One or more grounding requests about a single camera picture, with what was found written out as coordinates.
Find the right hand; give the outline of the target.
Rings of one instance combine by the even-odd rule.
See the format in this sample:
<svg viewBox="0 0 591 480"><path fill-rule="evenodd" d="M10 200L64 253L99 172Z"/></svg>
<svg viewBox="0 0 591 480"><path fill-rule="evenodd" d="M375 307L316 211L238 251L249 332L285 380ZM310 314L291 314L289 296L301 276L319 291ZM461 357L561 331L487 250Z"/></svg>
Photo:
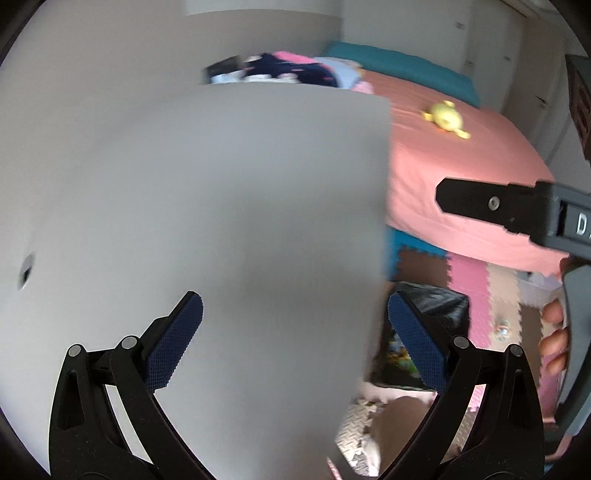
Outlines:
<svg viewBox="0 0 591 480"><path fill-rule="evenodd" d="M558 298L543 307L541 319L552 326L554 331L540 341L539 353L546 362L545 373L556 376L567 368L569 358L569 332L565 326L563 307Z"/></svg>

